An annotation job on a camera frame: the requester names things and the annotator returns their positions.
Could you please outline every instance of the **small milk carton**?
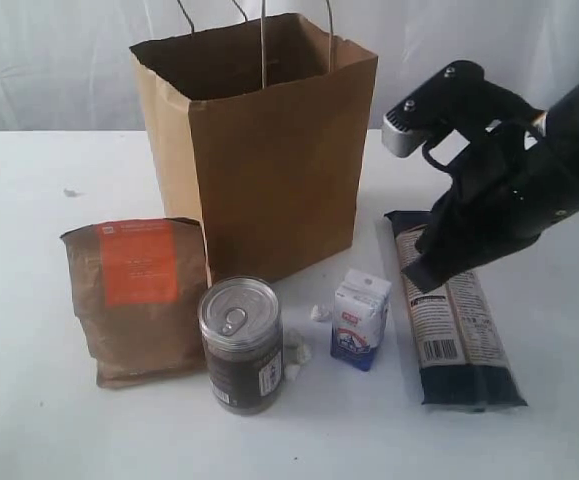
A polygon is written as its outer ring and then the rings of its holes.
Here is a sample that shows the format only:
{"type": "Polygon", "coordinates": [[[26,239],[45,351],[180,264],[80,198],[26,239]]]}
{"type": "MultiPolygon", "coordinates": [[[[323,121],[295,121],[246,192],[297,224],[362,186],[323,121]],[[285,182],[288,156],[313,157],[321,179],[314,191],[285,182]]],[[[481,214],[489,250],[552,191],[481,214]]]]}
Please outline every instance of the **small milk carton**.
{"type": "Polygon", "coordinates": [[[336,290],[331,356],[368,371],[387,324],[391,283],[349,270],[336,290]]]}

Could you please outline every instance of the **robotic arm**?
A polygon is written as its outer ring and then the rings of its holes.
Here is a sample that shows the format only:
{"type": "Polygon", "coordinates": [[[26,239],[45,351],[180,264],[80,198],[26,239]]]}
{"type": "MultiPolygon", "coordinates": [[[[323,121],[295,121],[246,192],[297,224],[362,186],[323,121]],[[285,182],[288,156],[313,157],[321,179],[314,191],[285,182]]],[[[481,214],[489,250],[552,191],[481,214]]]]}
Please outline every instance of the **robotic arm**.
{"type": "Polygon", "coordinates": [[[394,155],[422,145],[425,160],[452,178],[416,244],[420,257],[404,269],[423,292],[529,247],[579,211],[579,85],[543,112],[460,60],[387,113],[382,133],[394,155]],[[469,145],[444,165],[431,150],[454,130],[469,145]],[[529,148],[527,133],[536,140],[529,148]]]}

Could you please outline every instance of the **can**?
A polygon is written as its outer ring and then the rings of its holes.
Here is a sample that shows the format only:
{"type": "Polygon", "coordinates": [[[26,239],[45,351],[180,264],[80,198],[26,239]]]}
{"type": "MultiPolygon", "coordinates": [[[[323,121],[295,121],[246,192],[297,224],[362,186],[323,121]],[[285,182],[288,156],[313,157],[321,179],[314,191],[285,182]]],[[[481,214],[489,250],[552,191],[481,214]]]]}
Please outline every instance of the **can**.
{"type": "Polygon", "coordinates": [[[200,300],[198,317],[218,402],[240,415],[268,408],[282,382],[282,320],[271,286],[251,277],[219,282],[200,300]]]}

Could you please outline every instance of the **screw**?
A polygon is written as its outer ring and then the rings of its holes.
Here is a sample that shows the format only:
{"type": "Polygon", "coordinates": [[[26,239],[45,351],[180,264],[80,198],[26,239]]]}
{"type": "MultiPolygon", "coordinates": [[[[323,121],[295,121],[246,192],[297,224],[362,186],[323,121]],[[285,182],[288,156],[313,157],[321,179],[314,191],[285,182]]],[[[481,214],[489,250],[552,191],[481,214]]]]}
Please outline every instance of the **screw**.
{"type": "Polygon", "coordinates": [[[405,102],[405,112],[413,112],[416,109],[416,102],[414,100],[407,100],[405,102]]]}

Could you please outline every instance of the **orange label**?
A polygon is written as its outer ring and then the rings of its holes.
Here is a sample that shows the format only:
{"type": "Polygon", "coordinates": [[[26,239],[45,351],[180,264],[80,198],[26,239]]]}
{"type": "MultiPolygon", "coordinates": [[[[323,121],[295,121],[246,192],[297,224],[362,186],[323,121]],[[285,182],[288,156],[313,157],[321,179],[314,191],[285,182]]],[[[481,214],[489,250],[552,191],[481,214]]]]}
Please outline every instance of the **orange label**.
{"type": "Polygon", "coordinates": [[[178,296],[171,223],[130,220],[97,226],[105,304],[172,303],[178,296]]]}

